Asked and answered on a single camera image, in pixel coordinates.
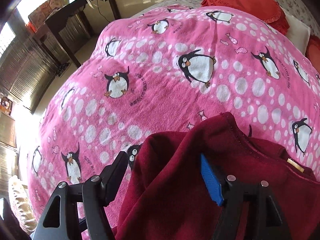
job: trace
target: dark wood table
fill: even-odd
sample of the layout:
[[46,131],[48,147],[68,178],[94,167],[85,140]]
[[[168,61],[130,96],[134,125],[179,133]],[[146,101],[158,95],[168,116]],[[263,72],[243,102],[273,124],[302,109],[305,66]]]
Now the dark wood table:
[[[116,0],[108,0],[113,12],[115,20],[121,19]],[[73,63],[77,68],[81,66],[80,62],[77,60],[75,55],[72,53],[71,49],[67,46],[63,38],[60,36],[59,32],[63,30],[67,25],[68,18],[78,14],[81,21],[84,23],[84,26],[87,28],[87,31],[92,36],[93,29],[85,16],[84,12],[80,10],[82,6],[87,4],[87,0],[74,0],[72,3],[65,5],[60,10],[56,11],[54,14],[49,16],[44,24],[36,31],[34,38],[41,44],[43,49],[52,57],[56,65],[61,65],[59,60],[52,54],[52,52],[44,44],[46,35],[48,32],[51,32],[53,36],[57,39],[60,47],[65,51],[65,53],[70,57]]]

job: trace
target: cartoon penguin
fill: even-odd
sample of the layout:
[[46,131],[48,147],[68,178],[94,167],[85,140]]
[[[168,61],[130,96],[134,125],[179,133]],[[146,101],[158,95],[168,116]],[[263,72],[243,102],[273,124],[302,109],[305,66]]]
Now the cartoon penguin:
[[317,81],[318,81],[318,83],[319,83],[319,85],[320,85],[320,78],[319,78],[319,74],[316,74],[316,78],[317,78]]
[[40,146],[38,146],[36,150],[33,152],[32,164],[31,164],[31,168],[34,170],[37,176],[38,176],[40,163],[42,161],[42,154],[39,152],[39,147]]
[[215,57],[196,54],[198,51],[200,50],[182,55],[178,59],[178,64],[189,82],[191,82],[190,77],[192,77],[194,80],[205,83],[205,87],[208,88],[216,59]]
[[71,88],[67,93],[65,93],[65,95],[63,96],[62,103],[61,103],[61,110],[68,103],[69,99],[71,98],[71,96],[73,95],[74,92],[75,92],[74,88]]
[[130,146],[127,150],[127,155],[129,157],[128,164],[129,164],[129,167],[131,170],[133,169],[134,160],[136,159],[137,154],[140,151],[141,146],[142,146],[142,144],[140,144],[140,145],[135,144],[135,145]]
[[273,58],[270,56],[270,52],[267,47],[266,47],[266,49],[267,49],[266,53],[260,52],[259,55],[254,55],[253,53],[251,53],[251,54],[256,59],[260,60],[261,65],[267,71],[267,75],[269,77],[279,79],[281,75],[279,73],[278,67],[277,67],[275,61],[273,60]]
[[107,57],[114,57],[116,55],[120,42],[121,41],[116,40],[116,38],[113,38],[111,41],[108,42],[108,44],[106,45]]
[[230,23],[232,17],[234,16],[231,13],[225,13],[222,11],[208,12],[205,15],[207,15],[210,19],[214,20],[215,22],[223,21],[223,22],[227,22],[227,23]]
[[148,26],[151,26],[153,34],[162,34],[169,28],[169,22],[166,18]]
[[72,184],[80,183],[80,179],[81,179],[81,165],[79,162],[79,153],[80,153],[79,143],[78,143],[78,150],[75,153],[69,152],[67,156],[61,153],[62,159],[66,163],[68,180],[70,180]]
[[112,77],[104,75],[108,80],[107,92],[104,93],[106,97],[119,98],[126,94],[129,88],[129,66],[126,73],[118,72],[115,73]]
[[303,118],[300,121],[294,122],[292,124],[292,131],[294,137],[294,144],[296,147],[296,152],[298,152],[297,146],[301,152],[303,152],[303,156],[306,153],[307,146],[309,144],[309,137],[312,133],[312,128],[305,123],[307,118]]
[[301,68],[298,62],[293,60],[293,65],[298,71],[300,77],[310,86],[308,74]]

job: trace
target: electrical cord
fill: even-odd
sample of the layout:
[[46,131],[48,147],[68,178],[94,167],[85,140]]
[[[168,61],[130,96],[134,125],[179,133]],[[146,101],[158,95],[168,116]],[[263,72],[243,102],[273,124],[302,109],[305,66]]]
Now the electrical cord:
[[97,0],[97,6],[98,6],[98,11],[99,11],[99,13],[101,14],[101,16],[103,16],[105,19],[106,19],[106,21],[108,22],[108,23],[111,23],[101,12],[100,12],[100,8],[99,8],[99,0]]

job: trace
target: pink blanket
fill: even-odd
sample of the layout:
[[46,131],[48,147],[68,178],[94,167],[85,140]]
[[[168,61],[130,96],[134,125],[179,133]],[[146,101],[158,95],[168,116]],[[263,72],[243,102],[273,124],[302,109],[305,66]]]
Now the pink blanket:
[[175,5],[112,22],[48,105],[29,155],[34,214],[58,182],[83,182],[124,150],[128,170],[106,208],[115,226],[144,139],[224,111],[245,134],[251,125],[253,137],[285,146],[320,180],[317,75],[285,36],[235,9]]

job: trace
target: beige pillow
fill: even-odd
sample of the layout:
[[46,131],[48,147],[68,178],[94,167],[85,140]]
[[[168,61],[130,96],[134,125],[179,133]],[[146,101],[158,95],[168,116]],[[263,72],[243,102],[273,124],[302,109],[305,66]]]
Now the beige pillow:
[[20,227],[30,235],[36,229],[37,221],[32,214],[27,193],[16,175],[9,179],[9,201]]
[[287,10],[283,9],[285,17],[290,25],[290,28],[285,35],[303,55],[306,54],[309,43],[311,29],[296,17],[292,16]]

